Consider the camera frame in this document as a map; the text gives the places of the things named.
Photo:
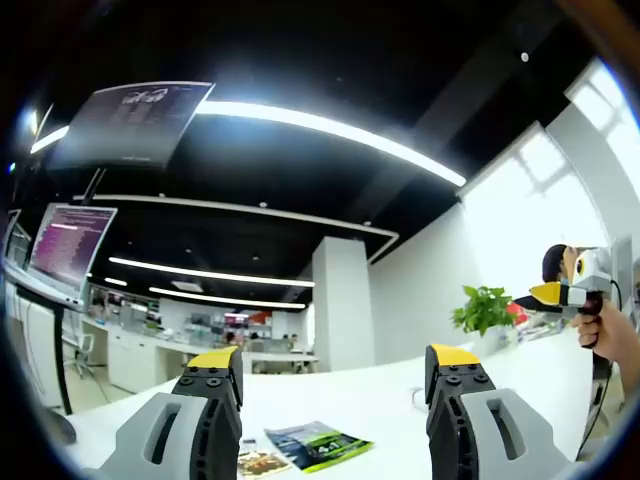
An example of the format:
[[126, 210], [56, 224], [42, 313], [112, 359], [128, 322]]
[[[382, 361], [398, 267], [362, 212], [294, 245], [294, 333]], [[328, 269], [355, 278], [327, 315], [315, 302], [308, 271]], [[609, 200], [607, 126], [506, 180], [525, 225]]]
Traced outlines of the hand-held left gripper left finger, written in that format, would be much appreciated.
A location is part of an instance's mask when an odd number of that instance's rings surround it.
[[235, 479], [243, 365], [236, 346], [194, 357], [116, 432], [101, 479]]

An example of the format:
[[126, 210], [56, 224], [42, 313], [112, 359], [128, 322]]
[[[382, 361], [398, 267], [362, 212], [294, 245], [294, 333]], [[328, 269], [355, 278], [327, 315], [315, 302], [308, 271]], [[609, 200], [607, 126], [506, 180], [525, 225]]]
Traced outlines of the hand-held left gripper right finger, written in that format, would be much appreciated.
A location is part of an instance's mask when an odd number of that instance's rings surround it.
[[551, 425], [464, 349], [426, 347], [425, 404], [434, 479], [553, 479], [569, 468]]

